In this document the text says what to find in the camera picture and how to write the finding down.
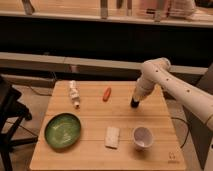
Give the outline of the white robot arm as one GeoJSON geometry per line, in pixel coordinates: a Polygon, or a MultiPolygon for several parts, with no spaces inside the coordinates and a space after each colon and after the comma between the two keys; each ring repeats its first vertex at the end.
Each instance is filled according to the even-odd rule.
{"type": "Polygon", "coordinates": [[[143,62],[141,76],[137,79],[132,95],[131,106],[136,108],[158,84],[213,131],[213,95],[171,75],[170,67],[167,58],[143,62]]]}

